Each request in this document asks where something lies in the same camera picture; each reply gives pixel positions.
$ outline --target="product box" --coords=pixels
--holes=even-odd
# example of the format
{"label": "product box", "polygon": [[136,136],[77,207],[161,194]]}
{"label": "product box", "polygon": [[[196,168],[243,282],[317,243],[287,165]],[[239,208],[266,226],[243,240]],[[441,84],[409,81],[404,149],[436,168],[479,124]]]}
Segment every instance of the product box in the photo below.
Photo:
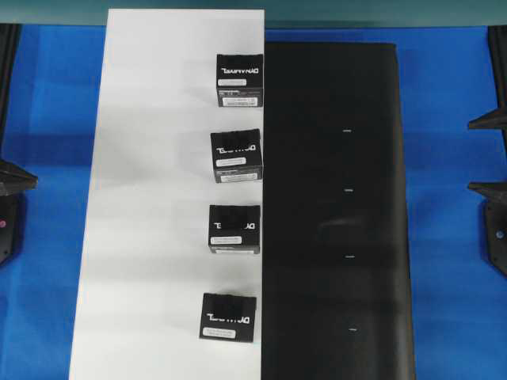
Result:
{"label": "product box", "polygon": [[263,56],[216,56],[216,94],[219,107],[262,107]]}
{"label": "product box", "polygon": [[255,297],[204,293],[199,338],[253,342],[256,309]]}
{"label": "product box", "polygon": [[262,178],[261,132],[258,129],[212,133],[211,137],[217,184]]}
{"label": "product box", "polygon": [[260,206],[209,207],[208,245],[212,253],[255,254],[261,251]]}

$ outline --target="white panel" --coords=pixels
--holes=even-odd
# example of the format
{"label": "white panel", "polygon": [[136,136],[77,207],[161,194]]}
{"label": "white panel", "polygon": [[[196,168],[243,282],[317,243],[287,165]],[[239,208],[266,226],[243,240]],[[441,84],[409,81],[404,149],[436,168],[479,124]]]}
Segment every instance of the white panel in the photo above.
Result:
{"label": "white panel", "polygon": [[[209,134],[263,119],[218,107],[216,54],[263,52],[261,10],[109,11],[70,378],[261,378],[261,255],[207,243],[209,204],[262,201],[214,181]],[[253,344],[198,338],[204,292],[257,297]]]}

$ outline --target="barcode label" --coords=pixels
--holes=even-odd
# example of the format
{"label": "barcode label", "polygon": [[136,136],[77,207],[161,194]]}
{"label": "barcode label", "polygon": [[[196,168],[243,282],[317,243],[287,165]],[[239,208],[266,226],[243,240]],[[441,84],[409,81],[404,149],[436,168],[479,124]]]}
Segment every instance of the barcode label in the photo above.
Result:
{"label": "barcode label", "polygon": [[216,253],[220,254],[220,255],[223,255],[223,254],[246,254],[246,255],[253,255],[255,252],[251,249],[245,249],[244,251],[240,251],[238,249],[217,249],[215,251]]}
{"label": "barcode label", "polygon": [[246,86],[246,79],[219,79],[219,86]]}
{"label": "barcode label", "polygon": [[246,157],[224,158],[223,160],[216,160],[216,166],[219,168],[223,166],[233,166],[243,164],[246,164]]}
{"label": "barcode label", "polygon": [[213,336],[214,338],[227,338],[234,339],[236,337],[235,330],[228,329],[213,329],[211,327],[205,327],[203,329],[204,336]]}
{"label": "barcode label", "polygon": [[231,176],[221,176],[220,179],[222,182],[254,181],[257,179],[257,173],[233,174]]}
{"label": "barcode label", "polygon": [[212,237],[212,244],[241,244],[241,236],[214,236]]}
{"label": "barcode label", "polygon": [[256,97],[224,97],[224,107],[257,107]]}

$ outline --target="blue surface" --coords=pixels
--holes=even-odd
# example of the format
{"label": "blue surface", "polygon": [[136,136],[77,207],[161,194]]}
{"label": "blue surface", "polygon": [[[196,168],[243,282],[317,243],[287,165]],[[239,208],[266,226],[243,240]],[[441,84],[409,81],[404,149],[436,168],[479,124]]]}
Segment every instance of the blue surface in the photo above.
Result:
{"label": "blue surface", "polygon": [[[0,379],[66,379],[105,30],[26,26],[4,157],[40,178],[21,253],[0,267]],[[398,45],[419,380],[504,380],[507,279],[487,264],[470,180],[501,181],[485,28],[269,30],[268,40]]]}

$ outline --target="black mat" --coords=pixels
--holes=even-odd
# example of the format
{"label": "black mat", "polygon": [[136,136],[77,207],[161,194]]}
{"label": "black mat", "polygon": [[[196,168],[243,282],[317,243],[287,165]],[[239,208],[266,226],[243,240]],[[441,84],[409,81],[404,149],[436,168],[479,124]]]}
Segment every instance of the black mat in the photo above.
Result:
{"label": "black mat", "polygon": [[395,46],[265,49],[262,380],[414,378]]}

